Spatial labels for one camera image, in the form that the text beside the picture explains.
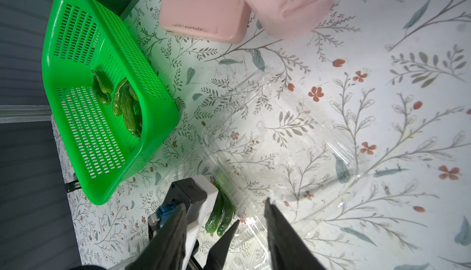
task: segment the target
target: table surface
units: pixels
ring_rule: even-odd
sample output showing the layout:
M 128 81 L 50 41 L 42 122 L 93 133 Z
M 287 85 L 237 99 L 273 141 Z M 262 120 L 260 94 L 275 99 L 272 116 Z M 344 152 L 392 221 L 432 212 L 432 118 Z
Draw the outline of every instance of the table surface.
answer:
M 180 177 L 176 167 L 191 164 L 185 155 L 204 126 L 250 88 L 256 103 L 239 101 L 245 118 L 222 137 L 230 172 L 254 171 L 247 194 L 260 208 L 274 197 L 326 268 L 471 266 L 471 0 L 335 0 L 315 30 L 293 40 L 269 37 L 252 15 L 238 45 L 167 34 L 158 25 L 160 2 L 140 0 L 125 22 L 182 118 L 108 203 L 68 194 L 82 263 L 111 267 L 143 250 L 146 218 Z M 273 97 L 263 83 L 236 87 L 257 70 Z M 300 103 L 294 117 L 285 101 Z M 307 128 L 312 117 L 349 140 L 360 180 L 319 189 L 345 175 L 316 139 L 318 129 Z M 53 125 L 68 182 L 74 171 Z M 314 138 L 311 147 L 304 138 Z M 341 203 L 339 191 L 347 192 Z M 204 261 L 217 236 L 199 240 Z M 228 269 L 241 267 L 252 242 L 231 249 Z

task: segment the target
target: leaf pattern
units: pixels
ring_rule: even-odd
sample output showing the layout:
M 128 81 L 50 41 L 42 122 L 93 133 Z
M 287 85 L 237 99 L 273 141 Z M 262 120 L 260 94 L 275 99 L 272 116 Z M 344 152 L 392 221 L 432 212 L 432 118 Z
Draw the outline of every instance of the leaf pattern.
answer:
M 194 68 L 191 68 L 189 67 L 188 68 L 188 71 L 186 72 L 186 84 L 190 84 L 191 82 L 191 79 L 193 78 L 193 76 L 195 75 L 196 71 Z
M 471 0 L 416 1 L 338 0 L 291 40 L 270 37 L 251 14 L 244 40 L 223 44 L 168 34 L 159 27 L 160 1 L 140 0 L 125 24 L 180 122 L 109 203 L 68 194 L 82 263 L 110 268 L 143 252 L 146 220 L 172 181 L 217 179 L 196 152 L 204 145 L 217 147 L 211 156 L 234 182 L 234 197 L 251 204 L 236 213 L 229 270 L 268 260 L 245 238 L 267 196 L 326 269 L 371 269 L 397 246 L 411 255 L 395 256 L 391 269 L 470 267 L 466 217 L 453 206 L 444 214 L 440 203 L 468 197 Z M 54 138 L 70 182 L 74 169 L 56 127 Z M 437 222 L 455 229 L 437 233 Z M 200 234 L 198 261 L 217 239 Z
M 337 173 L 337 178 L 340 183 L 347 183 L 351 179 L 351 174 L 345 162 L 339 158 L 336 154 L 333 154 L 335 157 L 335 172 Z
M 343 231 L 343 232 L 346 232 L 348 234 L 354 235 L 354 236 L 360 238 L 361 240 L 372 243 L 376 246 L 376 244 L 373 242 L 373 240 L 371 240 L 368 236 L 366 236 L 365 234 L 363 234 L 361 232 L 358 232 L 358 231 L 356 231 L 352 228 L 340 228 L 340 230 Z
M 407 265 L 407 264 L 404 264 L 404 265 L 394 267 L 394 270 L 425 270 L 425 269 L 428 268 L 429 265 L 430 265 L 429 263 L 424 264 L 424 265 Z
M 471 244 L 471 226 L 468 219 L 463 216 L 463 223 L 460 232 L 455 236 L 455 242 L 463 246 Z
M 261 71 L 265 71 L 265 61 L 263 60 L 262 53 L 258 49 L 250 49 L 253 64 Z
M 427 11 L 427 8 L 429 7 L 430 0 L 428 0 L 419 10 L 417 10 L 411 17 L 411 19 L 407 22 L 407 24 L 404 25 L 403 29 L 408 29 L 415 25 L 424 15 L 424 13 Z

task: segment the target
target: green plastic basket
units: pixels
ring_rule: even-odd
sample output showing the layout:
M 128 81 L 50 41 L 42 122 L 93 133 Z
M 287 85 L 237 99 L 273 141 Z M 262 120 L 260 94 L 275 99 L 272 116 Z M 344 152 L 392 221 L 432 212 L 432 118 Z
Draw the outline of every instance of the green plastic basket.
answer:
M 92 69 L 126 77 L 142 109 L 141 139 L 99 103 Z M 80 185 L 94 204 L 144 168 L 179 121 L 166 87 L 123 21 L 96 0 L 54 0 L 42 54 L 44 88 Z

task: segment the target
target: clear plastic container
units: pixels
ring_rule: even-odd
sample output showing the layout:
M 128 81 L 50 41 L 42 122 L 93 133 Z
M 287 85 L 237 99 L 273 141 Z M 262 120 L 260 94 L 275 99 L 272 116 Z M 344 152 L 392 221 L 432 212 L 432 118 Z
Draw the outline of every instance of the clear plastic container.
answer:
M 267 68 L 240 83 L 240 95 L 232 95 L 229 102 L 218 106 L 220 111 L 206 123 L 199 144 L 166 179 L 171 182 L 203 174 L 213 177 L 228 195 L 241 224 L 227 256 L 227 269 L 269 267 L 263 216 L 267 197 L 303 238 L 354 195 L 348 189 L 360 178 L 354 153 L 346 148 L 352 146 L 348 137 L 324 125 L 327 115 L 313 103 L 307 107 L 308 101 L 293 95 L 278 99 L 267 79 L 271 76 Z M 248 109 L 258 111 L 254 115 Z M 279 114 L 275 127 L 274 112 Z M 316 205 L 303 201 L 313 195 L 328 201 Z M 215 241 L 207 235 L 202 229 L 200 244 Z M 205 257 L 198 260 L 203 266 Z

